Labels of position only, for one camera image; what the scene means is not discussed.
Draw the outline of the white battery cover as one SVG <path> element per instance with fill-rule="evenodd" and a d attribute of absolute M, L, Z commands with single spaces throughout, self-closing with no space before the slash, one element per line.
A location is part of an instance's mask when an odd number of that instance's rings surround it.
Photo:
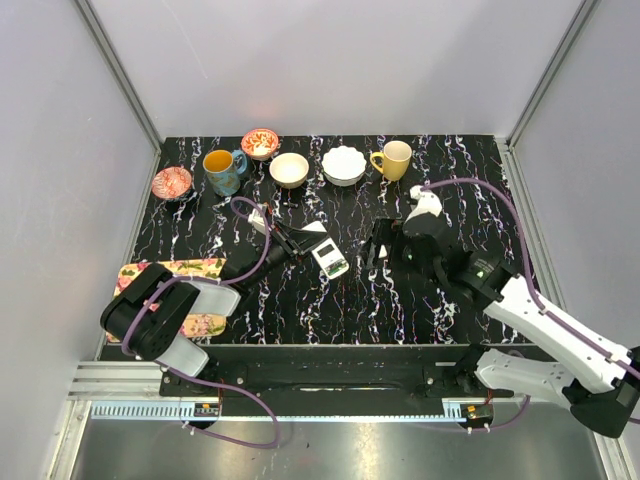
<path fill-rule="evenodd" d="M 324 225 L 320 221 L 314 221 L 312 223 L 309 223 L 309 224 L 305 225 L 303 227 L 303 230 L 312 231 L 312 232 L 322 232 L 322 233 L 326 233 L 327 232 L 326 228 L 324 227 Z"/>

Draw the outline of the white remote control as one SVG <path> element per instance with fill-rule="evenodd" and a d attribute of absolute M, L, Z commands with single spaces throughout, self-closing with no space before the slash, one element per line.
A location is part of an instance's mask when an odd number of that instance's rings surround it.
<path fill-rule="evenodd" d="M 312 255 L 329 280 L 333 280 L 349 270 L 349 263 L 330 237 L 315 247 L 312 250 Z"/>

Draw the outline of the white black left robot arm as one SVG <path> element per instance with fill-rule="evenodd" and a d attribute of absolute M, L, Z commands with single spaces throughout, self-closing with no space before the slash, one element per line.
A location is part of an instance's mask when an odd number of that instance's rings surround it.
<path fill-rule="evenodd" d="M 300 261 L 329 239 L 321 223 L 297 229 L 276 222 L 263 258 L 248 247 L 236 250 L 220 279 L 176 275 L 148 265 L 106 306 L 100 325 L 121 342 L 127 355 L 182 372 L 182 384 L 195 395 L 213 390 L 215 369 L 209 355 L 181 333 L 190 314 L 231 316 L 252 288 L 283 264 Z"/>

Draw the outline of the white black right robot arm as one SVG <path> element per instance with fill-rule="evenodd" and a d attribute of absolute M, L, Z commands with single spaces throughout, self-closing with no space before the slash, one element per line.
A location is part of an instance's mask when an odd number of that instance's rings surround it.
<path fill-rule="evenodd" d="M 456 302 L 523 334 L 551 356 L 543 362 L 475 346 L 456 366 L 460 392 L 511 390 L 570 411 L 591 431 L 621 436 L 639 401 L 639 350 L 592 331 L 543 299 L 504 259 L 456 244 L 433 214 L 378 219 L 364 247 L 369 267 L 386 258 L 394 272 L 424 279 Z"/>

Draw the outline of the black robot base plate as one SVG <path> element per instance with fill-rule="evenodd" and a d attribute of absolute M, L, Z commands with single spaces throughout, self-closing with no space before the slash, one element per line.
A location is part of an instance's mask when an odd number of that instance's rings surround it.
<path fill-rule="evenodd" d="M 472 376 L 470 346 L 214 345 L 200 377 L 266 393 L 402 393 L 427 398 L 507 397 Z"/>

